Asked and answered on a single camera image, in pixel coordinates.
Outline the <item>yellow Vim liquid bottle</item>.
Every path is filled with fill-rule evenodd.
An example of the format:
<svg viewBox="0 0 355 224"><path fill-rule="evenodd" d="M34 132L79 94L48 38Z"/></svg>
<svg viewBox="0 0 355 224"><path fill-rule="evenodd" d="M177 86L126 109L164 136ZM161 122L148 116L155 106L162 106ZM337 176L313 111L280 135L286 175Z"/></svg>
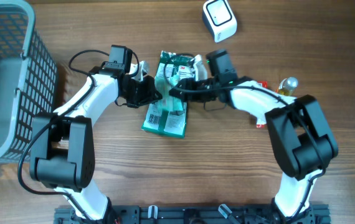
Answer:
<svg viewBox="0 0 355 224"><path fill-rule="evenodd" d="M298 87L299 81L295 77L288 77L281 81L277 93L285 96L291 96Z"/></svg>

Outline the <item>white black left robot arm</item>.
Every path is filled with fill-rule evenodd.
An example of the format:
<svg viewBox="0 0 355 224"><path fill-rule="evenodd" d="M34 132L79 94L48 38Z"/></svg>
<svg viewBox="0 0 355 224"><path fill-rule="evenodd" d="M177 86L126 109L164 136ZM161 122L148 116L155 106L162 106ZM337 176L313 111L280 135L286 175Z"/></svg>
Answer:
<svg viewBox="0 0 355 224"><path fill-rule="evenodd" d="M41 182L46 195L61 195L70 204L71 215L56 217L61 223L118 223L118 213L109 197L101 193L93 174L95 149L93 126L104 110L119 98L132 108L162 98L153 77L140 66L94 67L78 93L51 113L39 113L33 120L30 151L31 179Z"/></svg>

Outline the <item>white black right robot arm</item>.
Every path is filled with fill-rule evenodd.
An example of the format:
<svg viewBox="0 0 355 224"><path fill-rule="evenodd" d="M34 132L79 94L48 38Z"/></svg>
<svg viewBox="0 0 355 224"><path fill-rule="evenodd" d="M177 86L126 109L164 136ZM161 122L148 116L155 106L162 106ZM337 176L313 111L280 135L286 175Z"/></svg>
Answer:
<svg viewBox="0 0 355 224"><path fill-rule="evenodd" d="M314 183L338 155L338 144L315 97L281 95L249 77L226 82L184 78L171 85L169 94L182 101L219 100L264 121L282 170L268 221L293 223L310 214Z"/></svg>

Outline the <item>green 3M gloves packet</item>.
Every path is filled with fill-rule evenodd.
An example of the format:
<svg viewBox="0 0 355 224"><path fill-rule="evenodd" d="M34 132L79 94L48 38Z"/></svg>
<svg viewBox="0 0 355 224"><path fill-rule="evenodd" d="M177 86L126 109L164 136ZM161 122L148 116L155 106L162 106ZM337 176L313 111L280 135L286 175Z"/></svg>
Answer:
<svg viewBox="0 0 355 224"><path fill-rule="evenodd" d="M177 56L175 53L162 51L155 78L178 77L177 83L184 78L193 78L192 61L190 56ZM157 102L149 105L142 129L163 136L183 138L186 131L187 103L182 101L184 111L177 114L159 109Z"/></svg>

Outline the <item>red toothpaste tube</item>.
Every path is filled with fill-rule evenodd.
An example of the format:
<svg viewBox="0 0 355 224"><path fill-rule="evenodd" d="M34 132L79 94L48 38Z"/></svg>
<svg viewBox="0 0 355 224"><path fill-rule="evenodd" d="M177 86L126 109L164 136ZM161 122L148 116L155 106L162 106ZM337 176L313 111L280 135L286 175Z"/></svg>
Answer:
<svg viewBox="0 0 355 224"><path fill-rule="evenodd" d="M266 88L268 85L267 85L267 81L258 81L258 84L264 88ZM257 121L256 121L256 128L264 128L266 125L266 122L261 120L260 118L257 118Z"/></svg>

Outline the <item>light green wipes pack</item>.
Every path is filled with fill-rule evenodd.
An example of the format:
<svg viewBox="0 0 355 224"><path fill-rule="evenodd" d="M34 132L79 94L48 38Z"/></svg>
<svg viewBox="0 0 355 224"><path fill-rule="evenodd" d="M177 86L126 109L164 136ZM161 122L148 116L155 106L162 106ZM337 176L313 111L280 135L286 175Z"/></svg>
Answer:
<svg viewBox="0 0 355 224"><path fill-rule="evenodd" d="M155 87L163 97L163 99L156 104L159 109L177 114L181 114L184 111L183 102L179 98L169 94L169 91L172 89L171 85L177 82L178 77L170 77L167 79L164 77L155 78Z"/></svg>

